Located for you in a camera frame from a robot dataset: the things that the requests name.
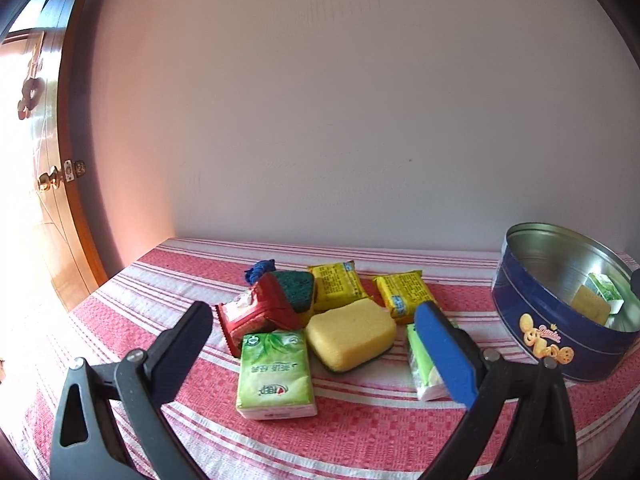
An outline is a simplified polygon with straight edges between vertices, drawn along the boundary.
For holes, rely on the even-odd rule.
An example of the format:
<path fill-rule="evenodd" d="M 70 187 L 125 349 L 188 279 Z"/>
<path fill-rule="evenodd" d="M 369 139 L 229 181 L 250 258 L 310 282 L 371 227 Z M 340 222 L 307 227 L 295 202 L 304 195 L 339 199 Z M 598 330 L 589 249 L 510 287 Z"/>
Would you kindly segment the blue cloth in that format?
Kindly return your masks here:
<path fill-rule="evenodd" d="M 277 270 L 276 262 L 273 259 L 259 260 L 244 271 L 244 278 L 247 284 L 254 285 L 265 274 L 274 272 L 275 270 Z"/>

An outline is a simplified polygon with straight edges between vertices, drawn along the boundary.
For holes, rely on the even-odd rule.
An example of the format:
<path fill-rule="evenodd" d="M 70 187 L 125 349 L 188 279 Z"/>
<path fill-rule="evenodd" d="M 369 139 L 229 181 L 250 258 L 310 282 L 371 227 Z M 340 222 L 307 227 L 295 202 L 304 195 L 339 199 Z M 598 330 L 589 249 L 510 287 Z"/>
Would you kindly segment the red door ornament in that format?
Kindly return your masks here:
<path fill-rule="evenodd" d="M 46 84 L 42 78 L 27 78 L 22 85 L 22 96 L 17 103 L 17 117 L 19 120 L 29 118 L 38 105 Z"/>

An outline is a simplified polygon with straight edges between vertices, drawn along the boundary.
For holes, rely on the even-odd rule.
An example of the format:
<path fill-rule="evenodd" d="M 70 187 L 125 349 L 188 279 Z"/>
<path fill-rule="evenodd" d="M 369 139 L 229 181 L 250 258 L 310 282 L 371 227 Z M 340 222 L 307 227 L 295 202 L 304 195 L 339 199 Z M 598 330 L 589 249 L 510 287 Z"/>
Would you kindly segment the red snack packet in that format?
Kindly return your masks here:
<path fill-rule="evenodd" d="M 312 305 L 307 312 L 296 313 L 272 272 L 226 304 L 217 304 L 215 310 L 224 339 L 235 358 L 241 355 L 245 335 L 301 330 L 314 313 Z"/>

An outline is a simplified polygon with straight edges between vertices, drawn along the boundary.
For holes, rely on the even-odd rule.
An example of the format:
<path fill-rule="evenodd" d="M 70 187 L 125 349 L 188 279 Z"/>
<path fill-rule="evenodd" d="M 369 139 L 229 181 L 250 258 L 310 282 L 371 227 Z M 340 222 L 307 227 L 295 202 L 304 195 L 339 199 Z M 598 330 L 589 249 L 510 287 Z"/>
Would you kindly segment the brass door knob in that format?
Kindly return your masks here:
<path fill-rule="evenodd" d="M 64 174 L 57 166 L 52 166 L 48 171 L 40 174 L 37 180 L 39 192 L 47 192 L 59 188 L 64 181 Z"/>

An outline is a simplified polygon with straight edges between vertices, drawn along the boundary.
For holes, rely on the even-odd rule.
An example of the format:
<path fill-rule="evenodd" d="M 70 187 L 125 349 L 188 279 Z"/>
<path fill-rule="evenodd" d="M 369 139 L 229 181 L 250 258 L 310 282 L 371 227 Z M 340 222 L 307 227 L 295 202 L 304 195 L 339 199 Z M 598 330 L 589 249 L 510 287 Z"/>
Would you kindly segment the red white striped bedsheet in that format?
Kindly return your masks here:
<path fill-rule="evenodd" d="M 245 288 L 245 270 L 271 259 L 284 270 L 353 262 L 368 294 L 378 275 L 418 270 L 439 305 L 483 348 L 515 361 L 526 353 L 490 296 L 494 252 L 318 247 L 172 238 L 151 249 L 73 310 L 38 298 L 26 278 L 1 282 L 1 428 L 27 471 L 47 478 L 53 419 L 73 359 L 115 362 L 146 348 L 196 300 L 222 304 Z M 405 341 L 347 374 L 314 364 L 318 413 L 252 422 L 235 408 L 239 363 L 213 330 L 164 414 L 213 479 L 414 479 L 456 428 L 464 409 L 421 401 Z"/>

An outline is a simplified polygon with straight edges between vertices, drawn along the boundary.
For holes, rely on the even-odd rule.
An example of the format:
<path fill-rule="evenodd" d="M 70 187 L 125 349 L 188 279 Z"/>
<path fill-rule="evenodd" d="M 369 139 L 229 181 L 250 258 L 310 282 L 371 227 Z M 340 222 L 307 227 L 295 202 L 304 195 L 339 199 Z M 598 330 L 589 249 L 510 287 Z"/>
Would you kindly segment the wooden door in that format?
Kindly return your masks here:
<path fill-rule="evenodd" d="M 21 24 L 3 40 L 1 61 L 20 81 L 17 96 L 9 99 L 14 124 L 30 143 L 29 191 L 36 202 L 36 233 L 43 250 L 36 266 L 43 271 L 62 307 L 73 310 L 106 281 L 78 182 L 64 181 L 59 188 L 39 192 L 40 174 L 66 159 L 81 160 L 70 138 L 70 76 L 81 12 L 86 0 L 32 0 L 25 9 L 29 23 Z M 19 120 L 17 103 L 23 82 L 42 78 L 43 95 L 29 118 Z"/>

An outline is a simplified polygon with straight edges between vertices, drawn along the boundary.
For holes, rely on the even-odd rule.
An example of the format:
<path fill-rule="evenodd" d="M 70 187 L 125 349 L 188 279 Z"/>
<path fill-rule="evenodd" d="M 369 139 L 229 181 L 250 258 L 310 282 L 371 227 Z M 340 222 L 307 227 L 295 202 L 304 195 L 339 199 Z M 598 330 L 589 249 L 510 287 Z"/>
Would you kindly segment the yellow sponge green scourer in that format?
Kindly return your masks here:
<path fill-rule="evenodd" d="M 322 364 L 346 373 L 393 347 L 397 325 L 372 299 L 315 314 L 305 328 L 306 339 Z"/>

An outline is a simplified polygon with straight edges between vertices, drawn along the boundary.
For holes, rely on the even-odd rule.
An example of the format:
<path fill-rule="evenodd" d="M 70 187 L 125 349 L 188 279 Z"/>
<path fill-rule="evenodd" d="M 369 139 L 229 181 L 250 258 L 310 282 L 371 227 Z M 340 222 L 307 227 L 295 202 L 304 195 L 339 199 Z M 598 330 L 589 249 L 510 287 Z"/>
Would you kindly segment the green scourer sponge back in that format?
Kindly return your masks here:
<path fill-rule="evenodd" d="M 296 313 L 307 312 L 314 296 L 314 276 L 308 271 L 274 271 L 273 277 Z"/>

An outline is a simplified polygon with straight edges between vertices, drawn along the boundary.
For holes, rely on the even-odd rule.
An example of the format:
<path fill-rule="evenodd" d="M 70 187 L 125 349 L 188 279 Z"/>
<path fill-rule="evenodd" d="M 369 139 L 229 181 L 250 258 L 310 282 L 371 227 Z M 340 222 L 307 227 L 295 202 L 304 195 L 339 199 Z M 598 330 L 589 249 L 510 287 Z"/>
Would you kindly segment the yellow snack packet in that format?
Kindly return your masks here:
<path fill-rule="evenodd" d="M 312 307 L 316 313 L 345 307 L 357 300 L 369 298 L 356 271 L 354 260 L 308 266 L 307 270 L 314 277 Z"/>
<path fill-rule="evenodd" d="M 377 275 L 372 278 L 384 306 L 397 324 L 409 324 L 414 320 L 420 304 L 437 300 L 422 280 L 421 270 Z"/>

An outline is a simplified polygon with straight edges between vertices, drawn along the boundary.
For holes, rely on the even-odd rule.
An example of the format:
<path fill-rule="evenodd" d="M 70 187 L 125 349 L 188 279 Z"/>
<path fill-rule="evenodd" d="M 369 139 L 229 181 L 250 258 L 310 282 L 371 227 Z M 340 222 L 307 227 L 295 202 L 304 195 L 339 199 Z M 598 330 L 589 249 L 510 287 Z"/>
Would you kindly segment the door latch plate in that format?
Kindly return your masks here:
<path fill-rule="evenodd" d="M 86 163 L 83 160 L 66 159 L 63 162 L 63 174 L 66 182 L 72 182 L 83 177 L 86 171 Z"/>

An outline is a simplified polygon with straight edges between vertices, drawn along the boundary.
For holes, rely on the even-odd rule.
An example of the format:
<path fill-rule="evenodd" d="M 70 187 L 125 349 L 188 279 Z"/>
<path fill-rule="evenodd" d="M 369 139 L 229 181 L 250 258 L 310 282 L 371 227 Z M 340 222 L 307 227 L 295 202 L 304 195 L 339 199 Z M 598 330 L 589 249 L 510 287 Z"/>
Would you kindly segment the green white tissue pack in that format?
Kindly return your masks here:
<path fill-rule="evenodd" d="M 435 401 L 448 398 L 447 387 L 424 344 L 422 344 L 413 323 L 406 327 L 406 347 L 410 373 L 418 400 Z"/>

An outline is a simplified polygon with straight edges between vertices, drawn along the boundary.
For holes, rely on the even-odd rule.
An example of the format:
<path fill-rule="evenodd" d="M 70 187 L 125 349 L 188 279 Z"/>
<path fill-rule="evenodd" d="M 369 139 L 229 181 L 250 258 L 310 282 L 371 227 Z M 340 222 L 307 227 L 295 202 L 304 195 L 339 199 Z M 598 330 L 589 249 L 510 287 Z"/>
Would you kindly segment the blue round cookie tin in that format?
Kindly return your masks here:
<path fill-rule="evenodd" d="M 622 304 L 603 323 L 572 306 L 593 275 L 607 276 Z M 504 236 L 491 297 L 502 322 L 537 360 L 548 356 L 574 382 L 600 382 L 639 341 L 639 270 L 610 248 L 562 226 L 524 222 Z"/>

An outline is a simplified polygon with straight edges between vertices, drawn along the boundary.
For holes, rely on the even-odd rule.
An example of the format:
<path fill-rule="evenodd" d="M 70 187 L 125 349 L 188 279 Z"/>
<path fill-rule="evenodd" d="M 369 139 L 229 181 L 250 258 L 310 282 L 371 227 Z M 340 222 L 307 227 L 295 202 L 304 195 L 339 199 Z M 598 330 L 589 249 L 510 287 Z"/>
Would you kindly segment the small yellow sponge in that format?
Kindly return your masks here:
<path fill-rule="evenodd" d="M 579 286 L 570 306 L 585 318 L 602 326 L 605 326 L 611 313 L 611 306 L 585 285 Z"/>

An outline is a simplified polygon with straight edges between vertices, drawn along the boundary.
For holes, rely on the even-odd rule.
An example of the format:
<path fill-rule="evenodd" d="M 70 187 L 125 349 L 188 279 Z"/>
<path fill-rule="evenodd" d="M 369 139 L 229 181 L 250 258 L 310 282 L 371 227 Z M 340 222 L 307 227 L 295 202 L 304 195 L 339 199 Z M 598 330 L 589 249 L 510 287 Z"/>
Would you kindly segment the green tea tissue pack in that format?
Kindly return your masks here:
<path fill-rule="evenodd" d="M 624 298 L 606 274 L 590 272 L 585 285 L 610 306 L 610 315 L 618 315 L 622 310 Z"/>
<path fill-rule="evenodd" d="M 236 410 L 249 420 L 280 420 L 318 414 L 301 330 L 245 335 Z"/>

